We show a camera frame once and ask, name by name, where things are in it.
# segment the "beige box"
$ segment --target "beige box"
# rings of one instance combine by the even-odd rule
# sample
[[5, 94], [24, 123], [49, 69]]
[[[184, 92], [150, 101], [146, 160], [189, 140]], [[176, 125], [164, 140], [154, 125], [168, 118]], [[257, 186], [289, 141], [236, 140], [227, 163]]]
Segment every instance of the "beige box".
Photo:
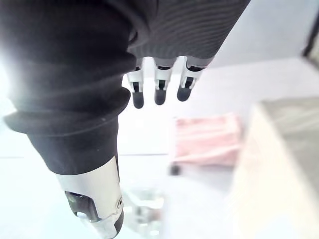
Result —
[[239, 239], [319, 239], [319, 98], [256, 105], [230, 197]]

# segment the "pink cloth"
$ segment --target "pink cloth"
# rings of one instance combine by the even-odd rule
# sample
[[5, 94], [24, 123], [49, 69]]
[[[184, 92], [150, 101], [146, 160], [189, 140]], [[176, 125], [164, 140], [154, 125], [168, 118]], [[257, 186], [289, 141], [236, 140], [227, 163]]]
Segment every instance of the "pink cloth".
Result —
[[242, 126], [234, 114], [177, 119], [175, 162], [233, 166], [241, 145]]

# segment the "black fabric sleeve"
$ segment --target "black fabric sleeve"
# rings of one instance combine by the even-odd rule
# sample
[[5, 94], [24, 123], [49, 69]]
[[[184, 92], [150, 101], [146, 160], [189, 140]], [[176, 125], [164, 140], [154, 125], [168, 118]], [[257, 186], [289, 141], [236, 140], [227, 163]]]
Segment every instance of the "black fabric sleeve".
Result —
[[132, 26], [102, 1], [8, 2], [0, 57], [17, 112], [7, 125], [28, 135], [54, 173], [102, 166], [117, 156], [118, 114], [130, 97], [121, 83], [136, 64], [127, 53]]

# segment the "robotic arm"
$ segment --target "robotic arm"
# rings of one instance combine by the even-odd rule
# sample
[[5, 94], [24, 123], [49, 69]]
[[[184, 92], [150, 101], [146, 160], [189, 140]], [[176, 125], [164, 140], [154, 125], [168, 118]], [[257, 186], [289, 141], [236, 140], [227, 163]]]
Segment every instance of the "robotic arm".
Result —
[[118, 115], [143, 99], [142, 59], [155, 58], [155, 102], [165, 101], [177, 56], [187, 56], [177, 97], [188, 99], [248, 0], [0, 0], [0, 54], [17, 111], [72, 212], [102, 238], [123, 223]]

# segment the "black fingertip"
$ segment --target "black fingertip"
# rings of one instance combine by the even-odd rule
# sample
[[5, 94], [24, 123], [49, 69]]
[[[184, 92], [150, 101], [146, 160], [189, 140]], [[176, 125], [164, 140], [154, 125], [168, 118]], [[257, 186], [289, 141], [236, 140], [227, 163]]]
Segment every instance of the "black fingertip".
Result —
[[133, 104], [136, 109], [140, 109], [144, 105], [144, 96], [143, 92], [133, 92]]
[[191, 93], [191, 89], [179, 86], [177, 98], [179, 101], [187, 101]]
[[166, 99], [166, 91], [165, 90], [155, 90], [155, 103], [157, 105], [164, 104]]

